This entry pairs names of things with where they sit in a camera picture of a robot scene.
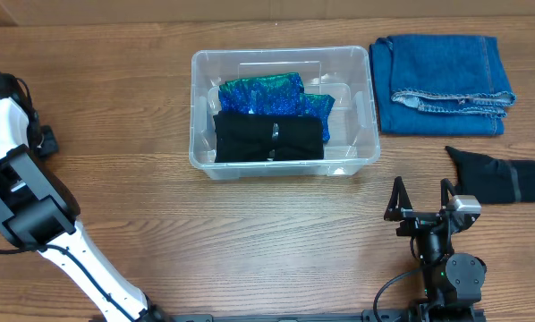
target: plastic storage bin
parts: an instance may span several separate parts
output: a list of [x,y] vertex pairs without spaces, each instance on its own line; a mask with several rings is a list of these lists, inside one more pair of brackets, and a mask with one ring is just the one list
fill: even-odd
[[[313,161],[215,163],[213,115],[222,107],[218,86],[242,77],[298,72],[306,93],[329,94],[331,140],[325,159]],[[192,58],[190,162],[214,180],[264,175],[353,175],[379,158],[377,117],[362,47],[269,50],[205,50]]]

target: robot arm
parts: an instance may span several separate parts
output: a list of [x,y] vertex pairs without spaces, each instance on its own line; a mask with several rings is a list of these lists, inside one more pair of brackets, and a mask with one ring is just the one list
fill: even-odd
[[144,293],[110,264],[89,238],[67,188],[42,164],[58,150],[38,124],[30,96],[0,73],[0,233],[16,250],[39,252],[97,304],[106,321],[167,321]]
[[[15,247],[0,254],[38,251],[97,304],[108,322],[169,322],[170,317],[116,271],[77,220],[81,210],[75,198],[42,163],[58,151],[55,137],[49,127],[40,126],[29,91],[25,87],[25,96],[19,81],[23,83],[0,73],[0,233]],[[360,316],[200,315],[176,316],[174,322],[485,322],[484,311],[473,304],[481,299],[486,265],[472,255],[454,253],[451,243],[453,233],[467,230],[478,219],[480,204],[472,196],[455,195],[448,181],[441,182],[441,191],[438,212],[417,212],[402,179],[395,179],[384,218],[400,223],[398,236],[411,237],[411,245],[417,243],[420,267],[385,284],[373,309]],[[408,309],[378,309],[379,296],[390,284],[419,272],[426,299],[412,302]]]

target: black garment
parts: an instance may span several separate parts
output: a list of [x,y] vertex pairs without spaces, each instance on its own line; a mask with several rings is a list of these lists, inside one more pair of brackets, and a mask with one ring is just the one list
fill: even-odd
[[446,147],[456,164],[456,192],[482,204],[535,201],[535,161],[501,160]]
[[220,111],[214,123],[217,163],[323,158],[323,125],[316,117]]

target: folded denim jeans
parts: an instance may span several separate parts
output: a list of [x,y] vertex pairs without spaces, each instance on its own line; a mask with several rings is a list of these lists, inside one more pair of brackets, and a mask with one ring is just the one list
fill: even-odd
[[500,135],[516,100],[485,36],[401,35],[370,46],[381,131]]

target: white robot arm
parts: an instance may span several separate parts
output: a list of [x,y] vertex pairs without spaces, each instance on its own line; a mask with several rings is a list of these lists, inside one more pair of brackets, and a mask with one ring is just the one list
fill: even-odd
[[38,124],[29,92],[25,96],[17,79],[0,73],[0,233],[16,247],[0,253],[39,252],[97,304],[108,322],[167,321],[116,271],[76,219],[76,200],[39,160],[57,150],[50,128]]

